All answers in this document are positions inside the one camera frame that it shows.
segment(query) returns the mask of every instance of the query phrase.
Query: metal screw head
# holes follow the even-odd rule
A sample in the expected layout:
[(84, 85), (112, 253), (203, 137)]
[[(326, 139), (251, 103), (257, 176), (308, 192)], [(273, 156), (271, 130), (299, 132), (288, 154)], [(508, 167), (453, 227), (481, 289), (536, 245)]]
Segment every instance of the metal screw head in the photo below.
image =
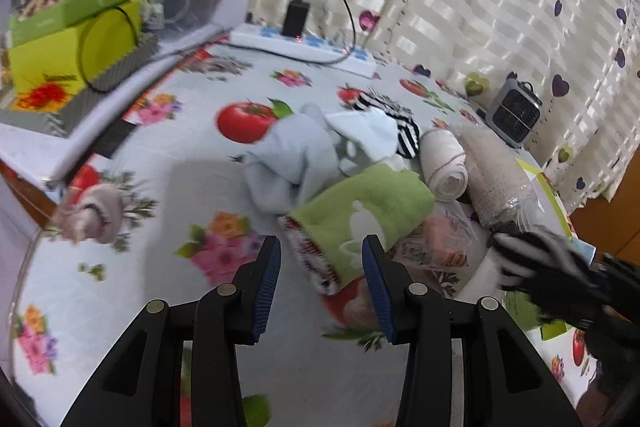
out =
[(498, 309), (498, 301), (493, 297), (483, 297), (480, 301), (480, 305), (485, 310), (489, 310), (491, 312)]
[(164, 302), (162, 301), (151, 301), (146, 305), (146, 311), (149, 313), (159, 313), (164, 309)]
[(424, 295), (425, 293), (427, 293), (429, 291), (429, 289), (427, 288), (427, 286), (425, 286), (421, 282), (412, 282), (409, 285), (409, 291), (413, 295)]
[(236, 287), (231, 283), (225, 283), (218, 286), (218, 295), (222, 295), (223, 297), (233, 295), (236, 293)]

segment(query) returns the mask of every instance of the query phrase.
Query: wooden cabinet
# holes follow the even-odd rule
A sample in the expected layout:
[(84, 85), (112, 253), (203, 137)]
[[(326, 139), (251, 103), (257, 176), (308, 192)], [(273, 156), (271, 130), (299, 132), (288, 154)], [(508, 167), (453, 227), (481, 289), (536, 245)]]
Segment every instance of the wooden cabinet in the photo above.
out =
[(611, 202), (600, 196), (571, 215), (580, 239), (598, 251), (640, 264), (640, 153), (636, 153)]

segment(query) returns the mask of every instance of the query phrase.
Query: black and white striped cloth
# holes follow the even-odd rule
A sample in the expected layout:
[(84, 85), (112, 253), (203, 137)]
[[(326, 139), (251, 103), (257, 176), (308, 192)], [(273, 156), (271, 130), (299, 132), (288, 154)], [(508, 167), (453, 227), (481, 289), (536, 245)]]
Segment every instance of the black and white striped cloth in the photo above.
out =
[(377, 107), (390, 116), (398, 124), (398, 154), (402, 158), (415, 158), (420, 147), (420, 128), (415, 123), (410, 109), (393, 102), (388, 96), (375, 92), (363, 92), (353, 102), (353, 108), (366, 111), (369, 107)]

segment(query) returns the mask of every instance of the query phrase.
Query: white shelf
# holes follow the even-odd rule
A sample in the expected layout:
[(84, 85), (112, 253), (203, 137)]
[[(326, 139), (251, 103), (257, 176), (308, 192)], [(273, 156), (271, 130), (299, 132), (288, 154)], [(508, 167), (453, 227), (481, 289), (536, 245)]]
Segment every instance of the white shelf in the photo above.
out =
[[(162, 45), (157, 56), (207, 41), (222, 29), (219, 24), (206, 25), (178, 41)], [(47, 185), (62, 180), (114, 118), (181, 60), (183, 57), (174, 55), (138, 70), (102, 100), (67, 138), (0, 124), (0, 158), (18, 176), (48, 190)]]

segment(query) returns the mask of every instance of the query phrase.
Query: gray storage basket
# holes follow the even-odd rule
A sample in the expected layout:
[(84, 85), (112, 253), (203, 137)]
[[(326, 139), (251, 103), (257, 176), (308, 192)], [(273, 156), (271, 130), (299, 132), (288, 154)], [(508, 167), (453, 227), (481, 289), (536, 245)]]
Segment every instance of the gray storage basket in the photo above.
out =
[[(95, 77), (92, 85), (100, 90), (113, 89), (140, 69), (157, 48), (158, 38), (143, 34), (138, 47)], [(108, 94), (85, 87), (57, 112), (0, 109), (0, 123), (66, 138), (105, 96)]]

